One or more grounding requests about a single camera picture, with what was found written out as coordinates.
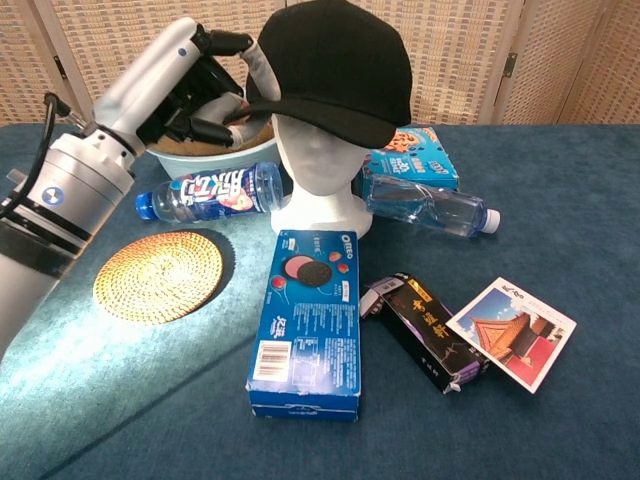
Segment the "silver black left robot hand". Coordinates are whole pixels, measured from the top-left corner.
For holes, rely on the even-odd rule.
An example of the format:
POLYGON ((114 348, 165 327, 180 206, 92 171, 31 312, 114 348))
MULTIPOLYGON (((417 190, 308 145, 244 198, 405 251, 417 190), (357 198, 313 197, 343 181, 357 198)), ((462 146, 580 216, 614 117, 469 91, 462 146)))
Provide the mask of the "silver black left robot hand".
POLYGON ((228 124, 242 107, 244 90, 215 58, 235 55, 264 99, 281 99, 276 75, 250 35, 207 31, 184 17, 166 27, 96 101, 93 121, 136 156, 163 136, 238 148, 262 130, 266 118, 228 124))

